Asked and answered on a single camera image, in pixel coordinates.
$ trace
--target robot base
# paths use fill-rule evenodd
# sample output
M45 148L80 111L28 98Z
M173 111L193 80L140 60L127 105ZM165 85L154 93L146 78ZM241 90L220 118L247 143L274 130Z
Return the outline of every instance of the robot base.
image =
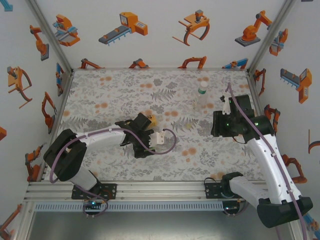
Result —
M117 184L115 183L100 183L101 193L99 194L106 200L116 199ZM93 196L81 191L76 186L73 186L71 199L74 200L88 200L92 199Z
M46 46L46 53L45 55L40 56L41 61L44 61L49 58L49 44L46 44L45 46Z
M241 198L238 194L232 193L230 196L223 194L222 184L220 182L206 182L204 184L206 199L230 199L237 200Z
M240 36L240 37L238 37L238 38L236 38L235 39L235 41L238 43L238 44L240 44L240 45L242 45L242 46L244 46L244 47L246 47L246 46L249 46L249 45L252 45L252 44L255 44L255 43L257 43L257 42L260 42L260 38L258 38L258 37L256 37L254 40L252 40L252 41L243 41L242 40L242 36Z

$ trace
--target floral tablecloth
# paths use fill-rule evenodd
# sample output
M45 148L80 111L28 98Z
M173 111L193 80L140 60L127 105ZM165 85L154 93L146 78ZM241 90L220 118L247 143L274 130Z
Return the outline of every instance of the floral tablecloth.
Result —
M200 81L209 84L208 99L205 108L196 112L192 101ZM155 131L170 128L176 133L178 141L172 152L135 159L132 145L106 147L87 154L83 166L102 181L219 180L234 171L248 180L262 180L260 166L248 146L230 137L210 135L213 111L224 105L220 97L230 96L225 93L228 82L235 95L250 95L244 71L77 70L58 133L68 128L88 132L134 119L138 113L153 114L158 121ZM167 132L163 150L173 141Z

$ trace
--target metal bracket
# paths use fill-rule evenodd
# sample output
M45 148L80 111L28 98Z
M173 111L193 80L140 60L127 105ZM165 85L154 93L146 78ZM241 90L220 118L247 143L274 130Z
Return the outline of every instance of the metal bracket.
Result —
M102 183L100 196L106 200L116 199L117 184L115 183ZM87 200L92 199L93 196L81 191L76 186L73 186L71 199L73 200Z
M204 184L205 197L206 199L229 199L222 194L222 186L220 182L207 182ZM239 195L235 194L230 199L241 198Z

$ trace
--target orange robot illustration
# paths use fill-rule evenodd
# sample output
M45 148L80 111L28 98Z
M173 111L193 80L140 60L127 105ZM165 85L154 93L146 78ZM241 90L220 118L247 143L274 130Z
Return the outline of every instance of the orange robot illustration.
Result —
M188 22L189 24L186 24L182 21L179 21L180 24L182 24L183 26L186 27L186 30L185 30L185 35L184 35L184 38L183 38L183 41L180 40L179 38L173 36L173 38L175 40L178 40L179 42L187 45L187 46L190 46L190 44L188 43L188 37L189 35L191 36L194 36L195 38L199 39L199 40L203 40L205 39L205 37L207 36L209 30L210 30L210 19L207 18L205 15L204 15L204 12L202 10L198 10L196 11L194 14L191 14L189 16L186 16L184 18L184 20L186 22ZM205 27L205 30L203 32L203 34L201 36L197 36L195 34L193 34L193 32L199 28L202 28L202 27Z
M8 232L7 227L15 219L15 217L20 213L21 208L22 208L22 204L19 204L16 210L8 217L8 219L2 225L0 225L0 237L3 240L12 239L11 237L14 231L12 230L11 232Z
M44 44L39 37L38 33L42 33L40 27L33 27L30 25L30 33L34 35L36 41L36 49L40 52L40 59L44 61L49 58L49 44Z
M303 104L308 99L309 87L312 84L312 74L308 68L300 76L281 68L280 77L291 86L295 86L295 90L299 92L299 103Z
M206 63L206 60L207 60L206 56L204 56L204 57L191 57L191 58L184 60L183 64L181 66L179 66L178 69L186 69L188 63L190 63L190 62L199 62L197 68L202 69Z
M136 61L133 61L133 63L130 65L129 68L134 69L135 67L138 67L140 69L148 69L149 68L149 66L147 64L145 64L141 58L139 58Z
M0 141L4 139L7 136L7 130L4 128L0 127Z
M53 108L54 114L57 114L57 109L56 109L56 106L55 106L54 102L52 101L52 99L49 96L49 94L45 91L44 92L44 99L43 99L42 105L41 105L41 111L42 111L42 114L44 116L45 124L48 127L48 134L50 134L51 131L52 131L56 116L55 115L50 116L46 112L46 103L47 103L47 101L49 102L49 104Z
M72 26L71 21L67 17L58 14L53 26L57 31L54 35L61 45L70 47L80 41L78 29Z
M89 61L86 58L83 58L81 60L81 67L79 67L79 69L86 69L88 65L95 68L95 69L104 69L104 67L101 67L101 66L93 63L92 61Z
M278 36L273 40L271 46L269 47L270 54L278 56L278 53L284 48L285 42L288 38L288 29L284 31L279 31Z
M261 75L262 75L262 86L261 86L261 90L259 92L259 96L261 96L261 94L263 94L265 91L265 81L266 81L266 69L265 68L262 69L261 71L255 70L254 75L253 75L253 80L256 84L257 84L257 82L259 82Z
M267 116L269 120L271 120L271 114L274 114L272 126L274 129L274 134L276 134L278 132L278 120L281 112L276 108L271 108L270 104L268 104L264 107L264 115Z
M243 31L243 35L235 39L235 41L243 47L260 42L261 39L257 37L256 33L258 32L261 23L267 25L267 29L269 29L272 24L272 21L266 17L266 11L264 10L255 15L255 18L256 21L254 25L246 27Z
M238 61L230 62L229 64L224 65L222 68L223 69L235 69L235 68L240 67L240 69L245 69L247 66L247 63L248 63L248 58L244 58L244 59L241 59Z
M100 43L109 46L110 43L114 43L117 39L120 39L120 37L125 37L127 33L133 34L137 32L143 36L148 34L148 26L139 21L138 16L132 12L121 12L120 21L120 26L99 38Z
M26 105L27 103L31 102L32 98L28 98L24 91L27 90L28 88L30 88L32 86L31 80L28 76L28 74L25 72L25 70L21 69L20 67L8 67L7 68L7 73L8 73L8 87L11 87L12 85L14 85L14 88L11 89L10 91L8 91L8 93L12 93L14 90L17 90L22 98L26 101L24 104L22 104L20 108L22 108L24 105ZM23 87L22 85L22 76L25 76L29 86L27 87Z
M38 174L40 171L40 166L38 164L31 166L31 163L36 160L38 157L40 157L41 154L41 149L44 147L44 145L46 144L46 142L44 144L42 144L41 146L38 146L36 150L34 150L31 153L26 153L25 154L25 165L26 165L26 169L28 171L28 177L27 177L27 181L28 182L35 182L37 181L38 178Z
M298 162L297 159L293 158L293 157L288 157L288 155L284 154L284 155L281 155L282 156L282 159L283 159L283 162L284 162L284 165L286 167L288 167L290 164L294 164L296 169L298 170L298 173L299 173L299 176L295 176L292 178L292 181L295 183L295 184L305 184L308 180L305 178L305 175L304 173L302 172L302 168L301 168L301 165L300 163Z

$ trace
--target metal frame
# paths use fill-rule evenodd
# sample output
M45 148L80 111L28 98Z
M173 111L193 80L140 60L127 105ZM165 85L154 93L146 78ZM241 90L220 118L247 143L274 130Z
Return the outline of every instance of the metal frame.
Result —
M54 32L51 30L51 26L48 24L43 12L41 11L38 3L36 0L25 0L27 5L29 6L33 16L37 20L40 25L41 31L45 34L46 38L48 39L51 49L54 50L55 54L57 55L59 61L63 65L63 69L68 72L69 74L72 73L72 67L62 51L58 40L55 37Z
M254 56L252 63L249 67L249 75L253 76L260 61L264 57L265 53L268 52L268 48L272 44L275 37L278 35L280 27L282 26L283 22L285 21L286 17L290 13L291 9L295 5L298 0L285 0L282 7L280 8L275 20L272 22L271 27L265 36L258 52Z
M55 117L55 121L53 123L51 140L50 140L49 146L55 141L55 139L57 137L59 126L60 126L60 122L61 122L62 115L63 115L64 110L65 110L66 102L67 102L67 99L68 99L68 95L69 95L69 91L70 91L73 79L74 79L74 74L72 73L71 76L67 75L67 78L62 80L62 81L65 81L65 89L63 90L62 103L60 105L59 112L58 112L57 116ZM38 177L36 179L38 182L40 182L42 180L45 167L46 167L46 163L42 162L40 164L40 171L39 171Z
M117 184L117 193L111 202L168 202L168 201L229 201L232 198L206 199L203 181L102 181ZM265 181L252 181L267 190ZM73 184L70 182L31 182L24 202L83 202L71 199Z
M252 97L252 101L254 104L254 109L256 110L256 113L258 116L263 115L264 110L263 110L261 102L260 102L260 98L259 98L259 94L257 92L254 77L252 75L249 75L249 73L248 73L246 78L247 78L249 89L251 92L251 97Z

